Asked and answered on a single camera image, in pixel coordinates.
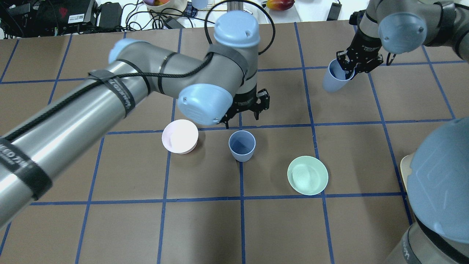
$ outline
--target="label sticker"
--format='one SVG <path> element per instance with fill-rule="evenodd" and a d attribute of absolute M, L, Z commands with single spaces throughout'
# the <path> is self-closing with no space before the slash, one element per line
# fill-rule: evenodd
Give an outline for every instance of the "label sticker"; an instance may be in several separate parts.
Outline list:
<path fill-rule="evenodd" d="M 78 14 L 78 15 L 73 15 L 68 17 L 68 23 L 78 23 L 78 22 L 83 22 L 85 19 L 85 14 Z"/>

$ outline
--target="brown table surface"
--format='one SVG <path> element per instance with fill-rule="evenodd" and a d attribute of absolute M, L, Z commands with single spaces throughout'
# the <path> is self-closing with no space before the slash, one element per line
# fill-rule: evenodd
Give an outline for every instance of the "brown table surface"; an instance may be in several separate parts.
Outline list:
<path fill-rule="evenodd" d="M 272 31 L 260 29 L 263 48 Z M 278 24 L 259 58 L 270 109 L 259 121 L 242 113 L 230 130 L 200 127 L 187 155 L 161 143 L 183 115 L 172 98 L 150 95 L 0 230 L 0 263 L 382 262 L 412 221 L 399 162 L 469 115 L 469 66 L 451 48 L 419 47 L 327 93 L 325 68 L 353 35 L 346 21 Z M 201 28 L 0 40 L 0 135 L 104 68 L 123 37 L 198 59 L 208 48 Z M 240 128 L 257 139 L 242 164 L 227 146 Z M 321 194 L 288 183 L 302 155 L 329 171 Z"/>

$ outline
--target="robotic arm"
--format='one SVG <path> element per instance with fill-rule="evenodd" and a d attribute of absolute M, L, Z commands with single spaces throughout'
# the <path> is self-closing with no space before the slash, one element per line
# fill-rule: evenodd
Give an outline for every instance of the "robotic arm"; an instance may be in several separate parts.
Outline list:
<path fill-rule="evenodd" d="M 258 118 L 270 96 L 256 91 L 257 21 L 242 11 L 228 12 L 218 19 L 215 38 L 204 62 L 121 40 L 106 69 L 92 71 L 63 100 L 0 137 L 0 229 L 151 92 L 178 98 L 181 112 L 199 124 L 227 125 L 246 110 Z"/>
<path fill-rule="evenodd" d="M 420 45 L 450 46 L 469 60 L 469 8 L 452 1 L 423 4 L 418 0 L 370 0 L 365 12 L 355 12 L 351 24 L 355 37 L 337 61 L 349 78 L 355 70 L 370 72 L 383 63 L 379 49 L 393 54 L 410 52 Z"/>

